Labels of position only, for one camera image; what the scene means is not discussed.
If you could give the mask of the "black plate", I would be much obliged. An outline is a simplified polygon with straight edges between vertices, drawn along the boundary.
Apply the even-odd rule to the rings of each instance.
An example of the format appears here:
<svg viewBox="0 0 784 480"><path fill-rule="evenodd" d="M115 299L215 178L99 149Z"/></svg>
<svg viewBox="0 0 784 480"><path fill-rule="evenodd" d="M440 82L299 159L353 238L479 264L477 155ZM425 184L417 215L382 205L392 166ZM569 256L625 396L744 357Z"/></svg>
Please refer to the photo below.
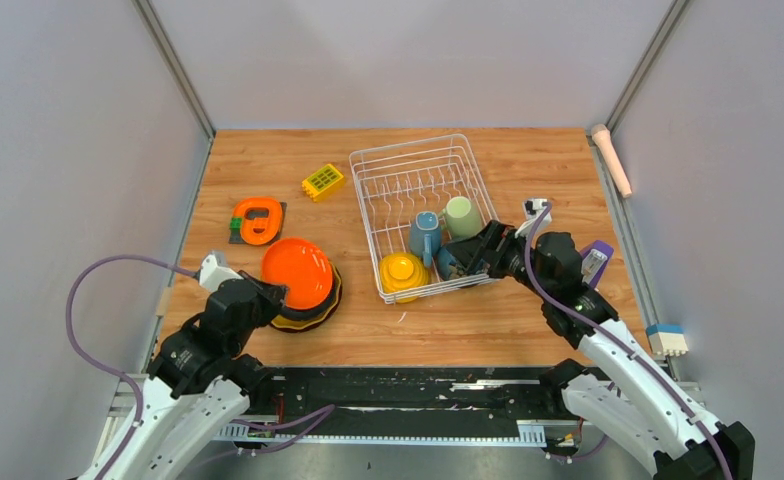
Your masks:
<svg viewBox="0 0 784 480"><path fill-rule="evenodd" d="M305 310L283 306L280 310L280 315L289 320L308 321L324 314L329 308L331 308L336 303L341 287L341 275L335 266L333 266L332 269L333 284L331 286L331 290L327 297L319 305Z"/></svg>

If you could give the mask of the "yellow dotted plate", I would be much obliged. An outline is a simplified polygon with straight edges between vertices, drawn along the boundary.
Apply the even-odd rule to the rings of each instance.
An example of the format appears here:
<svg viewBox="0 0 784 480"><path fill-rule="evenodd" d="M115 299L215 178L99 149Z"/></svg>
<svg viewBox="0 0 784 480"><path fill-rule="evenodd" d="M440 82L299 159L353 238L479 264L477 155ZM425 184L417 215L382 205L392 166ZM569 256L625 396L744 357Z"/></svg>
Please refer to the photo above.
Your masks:
<svg viewBox="0 0 784 480"><path fill-rule="evenodd" d="M325 321L327 321L336 312L341 302L342 292L343 292L343 285L342 285L342 278L341 278L340 293L338 295L336 303L331 308L329 308L324 314L308 321L289 320L279 314L274 320L271 321L270 326L278 331L285 332L285 333L300 333L300 332L305 332L317 328L321 326Z"/></svg>

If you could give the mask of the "orange plate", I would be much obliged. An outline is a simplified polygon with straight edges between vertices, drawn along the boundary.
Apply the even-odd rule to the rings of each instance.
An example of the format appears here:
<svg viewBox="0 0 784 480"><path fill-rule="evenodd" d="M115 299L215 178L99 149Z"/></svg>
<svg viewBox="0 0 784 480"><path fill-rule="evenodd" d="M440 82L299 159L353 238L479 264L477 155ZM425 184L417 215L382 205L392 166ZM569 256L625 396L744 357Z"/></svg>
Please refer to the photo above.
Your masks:
<svg viewBox="0 0 784 480"><path fill-rule="evenodd" d="M299 237L277 240L263 254L262 280L287 288L285 306L310 310L320 306L333 289L333 267L314 243Z"/></svg>

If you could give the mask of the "light green mug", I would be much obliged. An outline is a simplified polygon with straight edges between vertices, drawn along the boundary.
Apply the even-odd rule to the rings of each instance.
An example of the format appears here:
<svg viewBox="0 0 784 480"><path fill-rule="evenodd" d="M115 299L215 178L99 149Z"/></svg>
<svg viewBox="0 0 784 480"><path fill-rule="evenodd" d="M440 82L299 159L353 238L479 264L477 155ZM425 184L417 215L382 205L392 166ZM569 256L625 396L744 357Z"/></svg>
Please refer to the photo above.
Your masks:
<svg viewBox="0 0 784 480"><path fill-rule="evenodd" d="M484 227L478 205L465 196L452 197L438 216L442 235L451 240L470 238Z"/></svg>

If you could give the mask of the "blue dotted mug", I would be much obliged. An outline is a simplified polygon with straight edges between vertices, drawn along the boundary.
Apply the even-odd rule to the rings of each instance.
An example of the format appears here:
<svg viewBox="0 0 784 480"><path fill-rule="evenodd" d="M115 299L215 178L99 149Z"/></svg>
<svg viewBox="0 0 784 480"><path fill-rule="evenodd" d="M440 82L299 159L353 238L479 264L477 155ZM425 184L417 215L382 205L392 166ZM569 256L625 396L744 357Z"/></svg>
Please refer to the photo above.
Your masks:
<svg viewBox="0 0 784 480"><path fill-rule="evenodd" d="M410 225L408 249L418 257L426 268L431 268L433 259L441 247L442 229L439 216L432 211L417 213Z"/></svg>

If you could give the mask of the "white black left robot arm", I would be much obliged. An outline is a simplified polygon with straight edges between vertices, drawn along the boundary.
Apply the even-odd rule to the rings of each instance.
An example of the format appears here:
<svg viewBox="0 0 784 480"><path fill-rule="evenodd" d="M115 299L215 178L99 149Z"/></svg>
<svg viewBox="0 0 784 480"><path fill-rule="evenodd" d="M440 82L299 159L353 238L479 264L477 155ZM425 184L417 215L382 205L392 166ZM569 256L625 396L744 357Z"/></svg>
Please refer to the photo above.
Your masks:
<svg viewBox="0 0 784 480"><path fill-rule="evenodd" d="M266 368L243 349L280 313L286 287L227 267L198 280L209 293L202 311L163 341L146 379L119 375L134 406L83 478L174 479L231 420L272 405Z"/></svg>

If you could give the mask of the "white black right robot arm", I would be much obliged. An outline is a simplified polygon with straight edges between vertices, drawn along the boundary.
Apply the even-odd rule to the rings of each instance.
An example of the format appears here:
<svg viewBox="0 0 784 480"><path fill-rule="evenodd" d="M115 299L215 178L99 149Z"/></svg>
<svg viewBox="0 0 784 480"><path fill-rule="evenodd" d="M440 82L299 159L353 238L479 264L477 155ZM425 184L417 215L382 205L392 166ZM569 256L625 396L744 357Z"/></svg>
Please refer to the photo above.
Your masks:
<svg viewBox="0 0 784 480"><path fill-rule="evenodd" d="M523 235L491 221L446 246L467 274L511 277L543 301L552 331L613 382L567 359L539 378L539 403L552 417L592 422L655 479L750 479L756 441L687 394L636 342L614 307L583 276L583 256L567 232Z"/></svg>

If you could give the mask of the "dark blue floral bowl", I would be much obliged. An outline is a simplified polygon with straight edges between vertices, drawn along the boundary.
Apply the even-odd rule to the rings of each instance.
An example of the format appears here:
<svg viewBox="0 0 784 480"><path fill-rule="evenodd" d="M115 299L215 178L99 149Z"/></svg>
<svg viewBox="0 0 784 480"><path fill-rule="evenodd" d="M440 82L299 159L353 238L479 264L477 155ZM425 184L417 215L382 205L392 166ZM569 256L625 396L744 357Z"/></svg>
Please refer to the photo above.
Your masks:
<svg viewBox="0 0 784 480"><path fill-rule="evenodd" d="M470 276L467 267L449 251L449 246L457 246L461 243L465 243L465 240L449 242L438 250L434 265L440 280L448 281Z"/></svg>

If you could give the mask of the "yellow ribbed bowl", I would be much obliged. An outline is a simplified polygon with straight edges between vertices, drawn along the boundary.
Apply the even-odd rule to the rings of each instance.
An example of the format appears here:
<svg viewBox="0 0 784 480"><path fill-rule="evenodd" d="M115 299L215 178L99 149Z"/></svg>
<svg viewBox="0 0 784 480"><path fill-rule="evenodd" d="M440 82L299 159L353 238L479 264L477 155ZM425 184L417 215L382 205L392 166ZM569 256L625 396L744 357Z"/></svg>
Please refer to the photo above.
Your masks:
<svg viewBox="0 0 784 480"><path fill-rule="evenodd" d="M431 282L429 269L421 259L410 253L392 253L384 256L379 264L381 292L384 301L410 303L420 298L413 289L426 287Z"/></svg>

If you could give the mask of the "yellow toy block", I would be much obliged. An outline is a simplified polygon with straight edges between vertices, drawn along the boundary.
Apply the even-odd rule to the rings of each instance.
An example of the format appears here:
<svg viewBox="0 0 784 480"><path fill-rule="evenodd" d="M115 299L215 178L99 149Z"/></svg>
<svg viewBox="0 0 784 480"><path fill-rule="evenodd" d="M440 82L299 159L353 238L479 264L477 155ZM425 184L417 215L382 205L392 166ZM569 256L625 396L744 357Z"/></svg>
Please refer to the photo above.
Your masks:
<svg viewBox="0 0 784 480"><path fill-rule="evenodd" d="M303 192L313 202L319 203L341 189L345 175L333 164L327 163L301 182Z"/></svg>

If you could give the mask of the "white blue toy block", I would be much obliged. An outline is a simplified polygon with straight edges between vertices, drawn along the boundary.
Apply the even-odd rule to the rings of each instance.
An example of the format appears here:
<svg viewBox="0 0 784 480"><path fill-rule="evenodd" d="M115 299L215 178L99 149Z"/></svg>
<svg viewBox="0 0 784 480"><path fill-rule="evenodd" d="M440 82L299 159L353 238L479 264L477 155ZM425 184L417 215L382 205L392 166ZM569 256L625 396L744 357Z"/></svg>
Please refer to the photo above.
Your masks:
<svg viewBox="0 0 784 480"><path fill-rule="evenodd" d="M678 357L689 351L684 330L679 325L655 324L647 327L645 333L655 355Z"/></svg>

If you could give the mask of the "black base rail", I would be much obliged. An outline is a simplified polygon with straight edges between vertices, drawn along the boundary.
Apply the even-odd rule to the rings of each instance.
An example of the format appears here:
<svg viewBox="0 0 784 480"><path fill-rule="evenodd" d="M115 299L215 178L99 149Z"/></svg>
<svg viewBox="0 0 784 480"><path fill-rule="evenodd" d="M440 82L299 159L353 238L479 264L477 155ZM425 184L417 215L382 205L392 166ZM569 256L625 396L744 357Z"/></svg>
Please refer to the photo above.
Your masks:
<svg viewBox="0 0 784 480"><path fill-rule="evenodd" d="M297 442L546 449L571 428L598 428L554 403L545 367L265 368L252 405L210 441L261 452ZM124 383L111 409L118 432L133 406Z"/></svg>

